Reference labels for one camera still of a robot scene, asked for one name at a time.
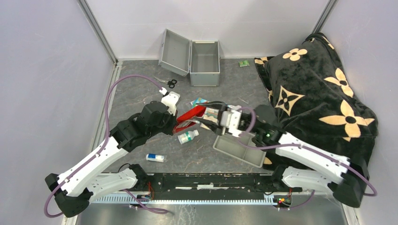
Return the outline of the grey metal case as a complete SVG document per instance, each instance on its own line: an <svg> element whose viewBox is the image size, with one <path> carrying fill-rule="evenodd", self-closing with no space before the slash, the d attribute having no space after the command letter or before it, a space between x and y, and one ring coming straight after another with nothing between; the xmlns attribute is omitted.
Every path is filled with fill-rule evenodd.
<svg viewBox="0 0 398 225"><path fill-rule="evenodd" d="M189 76L192 87L217 87L220 82L220 43L218 40L190 40L164 30L158 65Z"/></svg>

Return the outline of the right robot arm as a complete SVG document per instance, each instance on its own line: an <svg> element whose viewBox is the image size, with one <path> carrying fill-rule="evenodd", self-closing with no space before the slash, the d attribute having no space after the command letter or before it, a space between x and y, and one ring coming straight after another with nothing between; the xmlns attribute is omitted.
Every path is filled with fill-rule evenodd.
<svg viewBox="0 0 398 225"><path fill-rule="evenodd" d="M368 195L366 188L374 190L364 158L330 153L300 140L277 125L276 115L268 105L253 109L213 101L200 106L217 110L216 122L198 119L214 133L229 134L237 139L249 135L254 143L253 149L275 153L308 167L305 170L277 166L271 178L271 186L276 191L286 188L321 191L332 194L342 204L359 208L363 197Z"/></svg>

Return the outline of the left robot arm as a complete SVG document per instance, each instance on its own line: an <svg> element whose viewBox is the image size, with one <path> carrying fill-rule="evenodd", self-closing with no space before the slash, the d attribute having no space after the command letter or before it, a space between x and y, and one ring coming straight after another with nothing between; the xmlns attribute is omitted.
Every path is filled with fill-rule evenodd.
<svg viewBox="0 0 398 225"><path fill-rule="evenodd" d="M144 190L147 177L132 169L104 179L97 176L158 133L172 135L177 124L177 104L166 100L146 104L140 113L118 122L105 140L75 166L61 174L46 176L45 182L51 190L50 199L55 200L60 214L74 217L95 199L121 189Z"/></svg>

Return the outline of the red first aid pouch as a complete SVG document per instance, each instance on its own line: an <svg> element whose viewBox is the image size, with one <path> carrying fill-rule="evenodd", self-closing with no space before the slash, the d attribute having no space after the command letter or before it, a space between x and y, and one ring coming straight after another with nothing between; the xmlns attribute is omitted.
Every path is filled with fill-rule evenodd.
<svg viewBox="0 0 398 225"><path fill-rule="evenodd" d="M176 134L178 132L181 132L181 131L193 126L195 124L195 122L193 122L194 118L196 118L196 117L201 118L204 115L205 111L206 111L205 106L197 105L194 108L190 109L188 112L179 116L176 119L177 124L173 129L173 133ZM186 126L181 127L181 124L183 124L185 122L190 122L190 123Z"/></svg>

